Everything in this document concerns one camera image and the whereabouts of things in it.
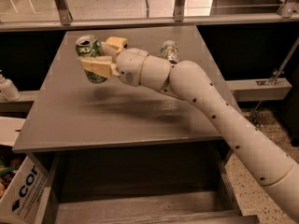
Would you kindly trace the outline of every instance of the green can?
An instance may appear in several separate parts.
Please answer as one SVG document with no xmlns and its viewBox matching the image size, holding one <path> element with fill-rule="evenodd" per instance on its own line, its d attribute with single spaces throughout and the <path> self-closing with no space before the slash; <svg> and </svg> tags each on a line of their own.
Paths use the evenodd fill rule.
<svg viewBox="0 0 299 224">
<path fill-rule="evenodd" d="M 94 35 L 83 35 L 76 41 L 76 51 L 79 57 L 104 56 L 101 42 Z M 107 79 L 84 69 L 87 79 L 91 83 L 99 84 Z"/>
</svg>

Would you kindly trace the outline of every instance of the can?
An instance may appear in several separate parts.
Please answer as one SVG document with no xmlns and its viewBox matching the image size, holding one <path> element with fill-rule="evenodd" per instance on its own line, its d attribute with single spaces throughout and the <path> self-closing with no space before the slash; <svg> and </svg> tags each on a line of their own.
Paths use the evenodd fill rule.
<svg viewBox="0 0 299 224">
<path fill-rule="evenodd" d="M 167 59 L 170 63 L 178 63 L 178 45 L 175 41 L 164 41 L 160 50 L 160 57 Z"/>
<path fill-rule="evenodd" d="M 101 42 L 94 35 L 83 35 L 76 41 L 76 51 L 79 57 L 104 56 Z M 102 83 L 107 79 L 84 69 L 87 79 L 91 83 Z"/>
</svg>

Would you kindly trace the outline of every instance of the gray tabletop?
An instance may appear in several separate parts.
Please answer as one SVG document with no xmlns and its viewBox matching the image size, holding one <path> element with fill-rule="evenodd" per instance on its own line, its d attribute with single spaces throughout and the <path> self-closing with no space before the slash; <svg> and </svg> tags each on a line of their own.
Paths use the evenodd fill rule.
<svg viewBox="0 0 299 224">
<path fill-rule="evenodd" d="M 90 83 L 78 62 L 75 41 L 94 34 L 128 38 L 128 48 L 159 56 L 165 40 L 178 43 L 179 57 L 199 63 L 220 94 L 237 104 L 195 26 L 67 32 L 37 100 L 14 146 L 16 152 L 119 147 L 221 139 L 201 113 L 184 101 L 116 77 Z"/>
</svg>

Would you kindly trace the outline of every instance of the open drawer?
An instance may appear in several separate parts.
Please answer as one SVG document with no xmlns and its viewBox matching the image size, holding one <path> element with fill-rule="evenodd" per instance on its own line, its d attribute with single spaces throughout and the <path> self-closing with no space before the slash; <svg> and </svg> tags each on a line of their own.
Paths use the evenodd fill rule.
<svg viewBox="0 0 299 224">
<path fill-rule="evenodd" d="M 219 144 L 57 153 L 36 223 L 259 223 L 241 216 Z"/>
</svg>

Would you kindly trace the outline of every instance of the white bottle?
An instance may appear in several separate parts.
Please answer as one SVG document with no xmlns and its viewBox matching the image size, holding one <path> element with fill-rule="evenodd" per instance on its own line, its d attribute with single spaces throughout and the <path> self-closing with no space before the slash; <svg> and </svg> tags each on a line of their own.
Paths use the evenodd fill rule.
<svg viewBox="0 0 299 224">
<path fill-rule="evenodd" d="M 0 74 L 0 91 L 9 101 L 16 101 L 21 97 L 21 94 L 12 81 L 4 78 L 2 74 Z"/>
</svg>

